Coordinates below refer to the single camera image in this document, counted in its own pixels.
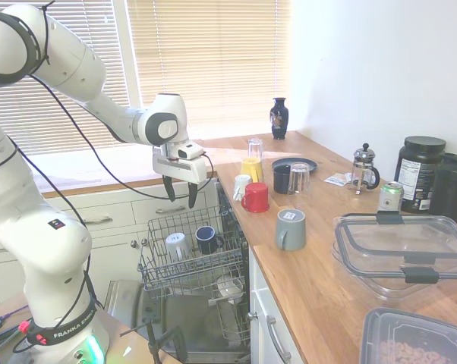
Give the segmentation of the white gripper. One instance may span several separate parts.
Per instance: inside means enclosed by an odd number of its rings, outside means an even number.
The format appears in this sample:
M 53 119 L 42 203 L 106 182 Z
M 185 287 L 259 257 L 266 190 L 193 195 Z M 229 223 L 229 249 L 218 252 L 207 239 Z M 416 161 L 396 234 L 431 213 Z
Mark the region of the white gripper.
M 153 170 L 162 175 L 165 191 L 171 202 L 175 201 L 172 178 L 189 182 L 188 207 L 192 209 L 197 200 L 198 184 L 206 179 L 207 169 L 204 157 L 198 156 L 191 160 L 170 160 L 162 154 L 161 147 L 154 147 L 152 165 Z

